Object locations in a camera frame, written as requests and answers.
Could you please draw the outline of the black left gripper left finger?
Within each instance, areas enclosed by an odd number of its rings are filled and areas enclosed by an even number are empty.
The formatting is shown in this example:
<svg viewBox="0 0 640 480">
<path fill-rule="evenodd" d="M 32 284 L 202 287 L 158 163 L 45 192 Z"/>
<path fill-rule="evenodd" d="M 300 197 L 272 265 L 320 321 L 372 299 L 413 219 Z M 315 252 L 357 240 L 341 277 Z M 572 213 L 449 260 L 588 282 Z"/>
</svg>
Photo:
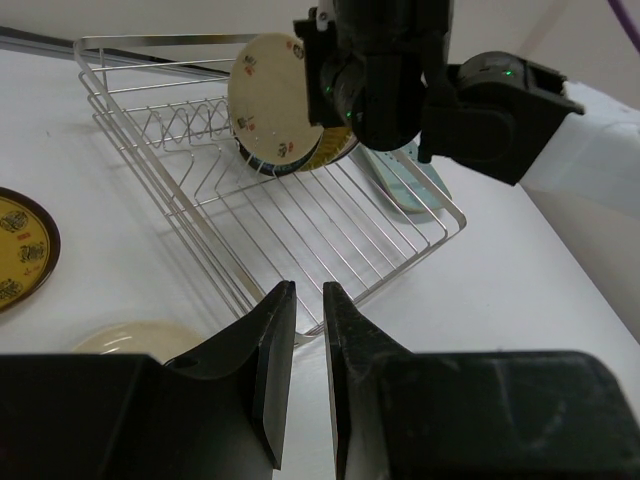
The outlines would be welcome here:
<svg viewBox="0 0 640 480">
<path fill-rule="evenodd" d="M 296 327 L 296 287 L 278 283 L 248 314 L 168 361 L 184 379 L 172 440 L 187 470 L 278 470 Z"/>
</svg>

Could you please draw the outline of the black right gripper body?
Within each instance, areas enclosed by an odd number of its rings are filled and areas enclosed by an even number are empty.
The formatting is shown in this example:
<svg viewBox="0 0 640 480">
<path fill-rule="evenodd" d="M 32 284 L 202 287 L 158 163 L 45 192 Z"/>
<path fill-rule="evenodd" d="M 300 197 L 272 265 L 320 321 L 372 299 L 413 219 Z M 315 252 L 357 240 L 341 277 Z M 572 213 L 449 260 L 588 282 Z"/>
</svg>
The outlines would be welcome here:
<svg viewBox="0 0 640 480">
<path fill-rule="evenodd" d="M 321 1 L 293 28 L 302 41 L 312 125 L 347 127 L 370 149 L 398 149 L 430 105 L 452 108 L 450 1 Z"/>
</svg>

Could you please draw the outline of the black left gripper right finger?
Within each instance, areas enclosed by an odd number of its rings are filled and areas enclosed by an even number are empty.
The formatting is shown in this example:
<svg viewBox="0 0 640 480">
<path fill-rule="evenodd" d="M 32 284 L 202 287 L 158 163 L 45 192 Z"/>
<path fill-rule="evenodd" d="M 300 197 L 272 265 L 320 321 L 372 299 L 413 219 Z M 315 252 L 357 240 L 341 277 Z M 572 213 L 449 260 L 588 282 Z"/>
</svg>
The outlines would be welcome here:
<svg viewBox="0 0 640 480">
<path fill-rule="evenodd" d="M 337 282 L 323 286 L 323 312 L 336 477 L 413 479 L 415 400 L 397 372 L 410 352 Z"/>
</svg>

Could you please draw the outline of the yellow woven bamboo plate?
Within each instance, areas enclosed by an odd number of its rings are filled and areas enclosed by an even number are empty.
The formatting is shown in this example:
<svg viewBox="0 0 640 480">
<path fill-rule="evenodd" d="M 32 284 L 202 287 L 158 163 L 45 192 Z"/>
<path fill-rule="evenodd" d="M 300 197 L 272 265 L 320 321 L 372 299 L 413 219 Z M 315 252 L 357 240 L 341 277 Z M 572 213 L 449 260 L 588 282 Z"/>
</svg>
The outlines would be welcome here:
<svg viewBox="0 0 640 480">
<path fill-rule="evenodd" d="M 299 169 L 299 172 L 315 170 L 330 164 L 347 145 L 351 137 L 352 131 L 347 127 L 326 128 L 315 152 L 310 160 Z"/>
</svg>

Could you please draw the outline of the cream plate small motifs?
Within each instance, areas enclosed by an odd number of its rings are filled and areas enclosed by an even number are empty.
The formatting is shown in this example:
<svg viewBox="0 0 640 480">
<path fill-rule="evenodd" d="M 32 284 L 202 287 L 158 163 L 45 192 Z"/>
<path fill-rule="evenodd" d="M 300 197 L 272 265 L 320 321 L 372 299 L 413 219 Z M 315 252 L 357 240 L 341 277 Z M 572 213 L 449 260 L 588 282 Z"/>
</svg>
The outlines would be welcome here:
<svg viewBox="0 0 640 480">
<path fill-rule="evenodd" d="M 317 146 L 322 129 L 308 118 L 305 50 L 296 38 L 265 33 L 238 54 L 228 82 L 232 128 L 258 159 L 293 164 Z"/>
</svg>

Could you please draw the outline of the cream plate plum blossom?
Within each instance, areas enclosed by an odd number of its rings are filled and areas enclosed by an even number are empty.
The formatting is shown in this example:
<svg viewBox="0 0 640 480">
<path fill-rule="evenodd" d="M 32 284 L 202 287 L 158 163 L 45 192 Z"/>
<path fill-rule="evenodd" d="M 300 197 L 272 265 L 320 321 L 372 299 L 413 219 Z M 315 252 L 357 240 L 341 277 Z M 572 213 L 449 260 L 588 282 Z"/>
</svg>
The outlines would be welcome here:
<svg viewBox="0 0 640 480">
<path fill-rule="evenodd" d="M 165 321 L 134 321 L 103 328 L 72 351 L 89 354 L 149 354 L 158 361 L 176 357 L 206 340 L 194 330 Z"/>
</svg>

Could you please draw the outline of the pale green rectangular plate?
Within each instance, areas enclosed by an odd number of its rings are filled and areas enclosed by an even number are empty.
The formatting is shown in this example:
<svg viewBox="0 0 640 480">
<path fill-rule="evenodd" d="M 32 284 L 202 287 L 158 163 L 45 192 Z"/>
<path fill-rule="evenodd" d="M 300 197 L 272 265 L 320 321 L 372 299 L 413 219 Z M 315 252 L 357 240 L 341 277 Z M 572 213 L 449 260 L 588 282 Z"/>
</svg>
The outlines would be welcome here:
<svg viewBox="0 0 640 480">
<path fill-rule="evenodd" d="M 391 152 L 378 152 L 362 145 L 349 158 L 368 178 L 372 190 L 405 214 L 426 214 L 442 208 L 440 201 L 401 164 Z"/>
</svg>

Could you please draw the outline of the blue patterned round plate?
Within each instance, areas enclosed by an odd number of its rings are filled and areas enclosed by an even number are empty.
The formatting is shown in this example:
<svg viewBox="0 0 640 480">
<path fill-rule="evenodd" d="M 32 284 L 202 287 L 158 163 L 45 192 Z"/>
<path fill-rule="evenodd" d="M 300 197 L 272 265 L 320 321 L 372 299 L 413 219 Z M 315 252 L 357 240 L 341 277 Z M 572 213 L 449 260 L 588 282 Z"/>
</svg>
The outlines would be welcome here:
<svg viewBox="0 0 640 480">
<path fill-rule="evenodd" d="M 317 141 L 314 147 L 301 159 L 296 160 L 286 165 L 275 165 L 257 158 L 254 154 L 249 152 L 244 145 L 240 142 L 237 136 L 234 136 L 239 153 L 243 158 L 243 162 L 256 172 L 269 176 L 269 177 L 281 177 L 285 175 L 293 174 L 307 165 L 317 150 L 320 141 Z"/>
</svg>

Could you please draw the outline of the yellow black rimmed plate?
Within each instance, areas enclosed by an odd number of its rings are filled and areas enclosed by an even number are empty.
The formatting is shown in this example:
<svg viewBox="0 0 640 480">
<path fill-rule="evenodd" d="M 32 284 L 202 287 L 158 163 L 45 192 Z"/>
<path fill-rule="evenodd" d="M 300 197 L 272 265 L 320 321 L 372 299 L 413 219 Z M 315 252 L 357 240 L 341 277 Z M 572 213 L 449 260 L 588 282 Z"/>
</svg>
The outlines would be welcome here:
<svg viewBox="0 0 640 480">
<path fill-rule="evenodd" d="M 33 295 L 54 271 L 61 251 L 49 212 L 17 191 L 1 188 L 1 312 Z"/>
</svg>

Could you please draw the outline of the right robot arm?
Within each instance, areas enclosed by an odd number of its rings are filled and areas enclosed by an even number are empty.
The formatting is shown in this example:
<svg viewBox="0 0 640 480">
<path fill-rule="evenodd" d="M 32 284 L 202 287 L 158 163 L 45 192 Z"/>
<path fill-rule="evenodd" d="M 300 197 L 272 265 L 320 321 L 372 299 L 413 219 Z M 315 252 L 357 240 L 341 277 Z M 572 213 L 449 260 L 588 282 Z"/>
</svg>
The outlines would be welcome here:
<svg viewBox="0 0 640 480">
<path fill-rule="evenodd" d="M 453 17 L 450 1 L 319 2 L 293 24 L 309 121 L 521 185 L 637 332 L 638 113 L 510 53 L 452 63 Z"/>
</svg>

